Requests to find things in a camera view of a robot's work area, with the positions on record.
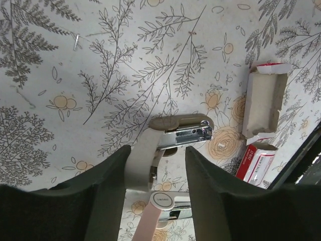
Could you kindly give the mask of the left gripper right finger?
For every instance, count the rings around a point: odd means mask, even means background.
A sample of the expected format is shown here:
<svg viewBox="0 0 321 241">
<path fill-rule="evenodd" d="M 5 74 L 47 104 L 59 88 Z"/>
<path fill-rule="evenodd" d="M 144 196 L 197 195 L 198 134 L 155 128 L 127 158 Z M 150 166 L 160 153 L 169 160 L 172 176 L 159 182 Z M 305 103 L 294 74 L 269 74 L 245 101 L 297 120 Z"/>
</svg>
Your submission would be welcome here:
<svg viewBox="0 0 321 241">
<path fill-rule="evenodd" d="M 320 186 L 266 190 L 185 152 L 196 240 L 320 240 Z"/>
</svg>

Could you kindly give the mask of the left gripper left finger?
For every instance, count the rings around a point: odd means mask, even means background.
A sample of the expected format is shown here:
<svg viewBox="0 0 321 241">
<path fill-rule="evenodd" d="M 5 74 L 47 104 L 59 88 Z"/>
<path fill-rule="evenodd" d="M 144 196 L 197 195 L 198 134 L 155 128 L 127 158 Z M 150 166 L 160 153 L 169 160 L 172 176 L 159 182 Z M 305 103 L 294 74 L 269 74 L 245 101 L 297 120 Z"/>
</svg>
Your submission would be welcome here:
<svg viewBox="0 0 321 241">
<path fill-rule="evenodd" d="M 50 189 L 1 186 L 1 240 L 117 240 L 125 199 L 121 147 L 88 171 Z"/>
</svg>

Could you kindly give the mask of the white red staple box sleeve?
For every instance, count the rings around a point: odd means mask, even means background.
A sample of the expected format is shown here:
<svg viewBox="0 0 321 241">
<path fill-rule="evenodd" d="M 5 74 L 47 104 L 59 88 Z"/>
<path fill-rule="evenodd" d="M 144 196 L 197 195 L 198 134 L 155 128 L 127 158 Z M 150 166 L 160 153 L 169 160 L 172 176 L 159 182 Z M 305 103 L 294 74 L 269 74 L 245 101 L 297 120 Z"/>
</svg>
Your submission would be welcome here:
<svg viewBox="0 0 321 241">
<path fill-rule="evenodd" d="M 277 147 L 267 143 L 254 142 L 248 145 L 236 177 L 251 185 L 259 186 L 277 151 Z"/>
</svg>

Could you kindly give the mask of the beige stapler magazine part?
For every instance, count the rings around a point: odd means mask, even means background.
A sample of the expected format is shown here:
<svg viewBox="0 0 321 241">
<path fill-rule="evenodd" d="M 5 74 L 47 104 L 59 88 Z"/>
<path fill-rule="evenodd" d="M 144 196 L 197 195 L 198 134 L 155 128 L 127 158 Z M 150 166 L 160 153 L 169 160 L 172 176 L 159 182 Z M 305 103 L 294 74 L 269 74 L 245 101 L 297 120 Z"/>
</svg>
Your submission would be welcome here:
<svg viewBox="0 0 321 241">
<path fill-rule="evenodd" d="M 175 155 L 179 147 L 210 141 L 213 130 L 213 120 L 202 113 L 153 118 L 128 156 L 125 187 L 149 192 L 157 182 L 161 158 Z"/>
</svg>

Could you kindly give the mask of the brown staple box tray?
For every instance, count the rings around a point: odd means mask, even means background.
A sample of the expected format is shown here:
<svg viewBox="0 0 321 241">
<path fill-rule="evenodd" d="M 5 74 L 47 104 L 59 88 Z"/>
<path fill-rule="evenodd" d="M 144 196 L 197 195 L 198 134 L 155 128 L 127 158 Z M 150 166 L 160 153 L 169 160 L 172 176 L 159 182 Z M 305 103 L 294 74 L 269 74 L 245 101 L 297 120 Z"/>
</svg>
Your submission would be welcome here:
<svg viewBox="0 0 321 241">
<path fill-rule="evenodd" d="M 242 124 L 246 145 L 275 137 L 290 70 L 287 63 L 266 63 L 250 71 Z"/>
</svg>

